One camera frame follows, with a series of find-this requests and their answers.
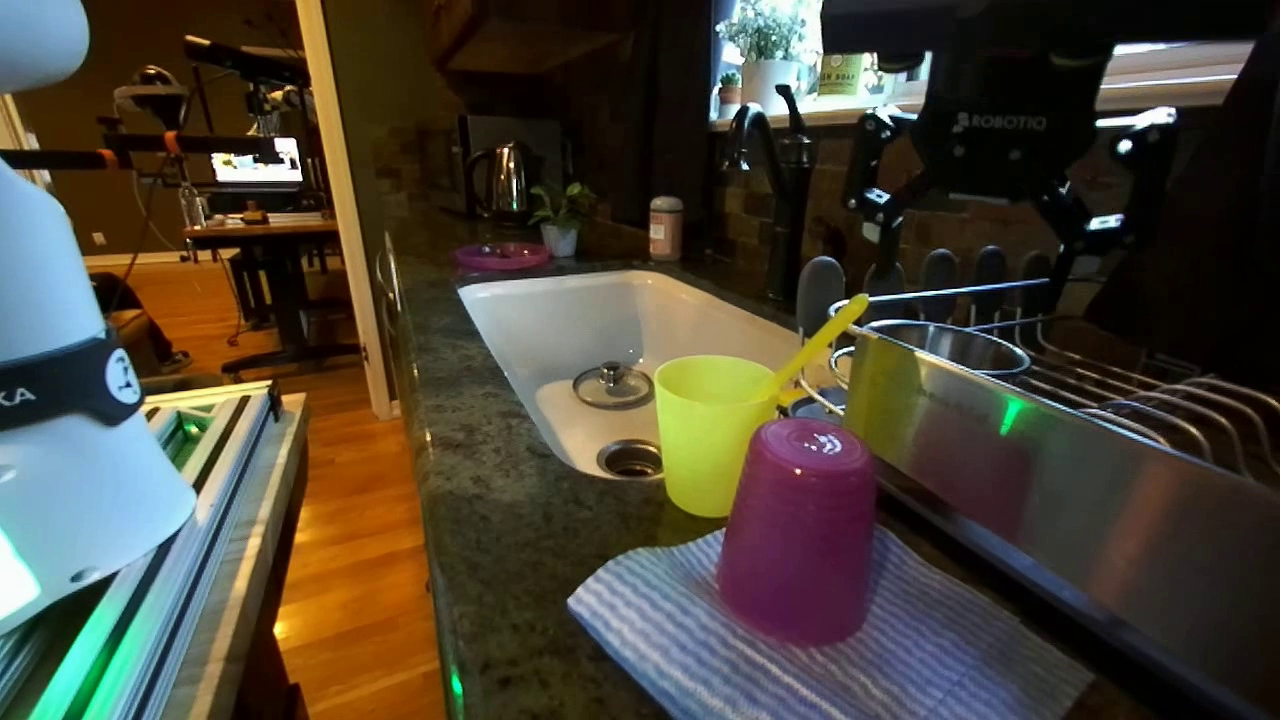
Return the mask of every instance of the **computer screen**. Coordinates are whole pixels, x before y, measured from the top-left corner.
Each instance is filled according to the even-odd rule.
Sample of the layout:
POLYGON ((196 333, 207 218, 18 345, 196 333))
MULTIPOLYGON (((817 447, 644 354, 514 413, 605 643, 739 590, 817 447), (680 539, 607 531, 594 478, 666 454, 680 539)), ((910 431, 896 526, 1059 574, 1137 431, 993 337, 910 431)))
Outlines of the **computer screen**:
POLYGON ((207 150, 215 189, 304 189, 304 157, 295 137, 276 137, 276 161, 250 150, 207 150))

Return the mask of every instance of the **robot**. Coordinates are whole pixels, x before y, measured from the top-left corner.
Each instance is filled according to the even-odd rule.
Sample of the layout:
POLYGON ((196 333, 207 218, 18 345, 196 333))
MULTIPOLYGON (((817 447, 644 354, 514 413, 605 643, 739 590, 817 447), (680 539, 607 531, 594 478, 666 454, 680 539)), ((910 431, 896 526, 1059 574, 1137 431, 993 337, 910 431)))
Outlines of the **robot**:
MULTIPOLYGON (((81 0, 0 3, 0 90, 70 76, 81 0)), ((0 161, 0 635, 157 550, 196 490, 139 415, 66 211, 0 161)))

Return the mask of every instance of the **striped dish towel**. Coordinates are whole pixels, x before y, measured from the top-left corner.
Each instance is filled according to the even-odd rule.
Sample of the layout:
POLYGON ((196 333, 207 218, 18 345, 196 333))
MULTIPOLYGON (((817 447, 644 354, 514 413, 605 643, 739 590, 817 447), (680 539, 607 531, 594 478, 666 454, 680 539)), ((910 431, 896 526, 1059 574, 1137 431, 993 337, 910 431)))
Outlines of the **striped dish towel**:
POLYGON ((1093 680, 1005 606, 874 526, 874 594, 839 643, 790 648, 729 617, 723 526, 607 560, 568 611, 672 717, 1062 717, 1093 680))

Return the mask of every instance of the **kitchen counter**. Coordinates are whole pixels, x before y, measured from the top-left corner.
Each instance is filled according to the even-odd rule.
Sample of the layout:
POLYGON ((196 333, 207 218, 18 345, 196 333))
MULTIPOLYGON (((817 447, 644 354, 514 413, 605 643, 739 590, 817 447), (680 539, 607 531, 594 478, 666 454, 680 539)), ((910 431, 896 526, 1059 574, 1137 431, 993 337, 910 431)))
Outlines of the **kitchen counter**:
MULTIPOLYGON (((430 600, 451 717, 661 717, 565 600, 626 548, 713 531, 661 483, 591 478, 560 463, 456 301, 451 249, 487 238, 426 204, 392 218, 400 269, 400 409, 414 443, 430 600)), ((548 338, 572 316, 541 319, 548 338)), ((1106 708, 1131 708, 1113 685, 1106 708)))

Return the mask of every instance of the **bottle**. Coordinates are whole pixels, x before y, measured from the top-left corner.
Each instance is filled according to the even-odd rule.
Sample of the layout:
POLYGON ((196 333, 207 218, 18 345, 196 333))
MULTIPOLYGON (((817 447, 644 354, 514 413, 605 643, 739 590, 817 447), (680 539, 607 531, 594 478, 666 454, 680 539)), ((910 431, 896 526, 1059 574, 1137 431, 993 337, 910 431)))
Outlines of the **bottle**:
POLYGON ((680 196, 655 196, 648 204, 648 257, 652 261, 674 261, 680 257, 680 223, 685 223, 680 196))

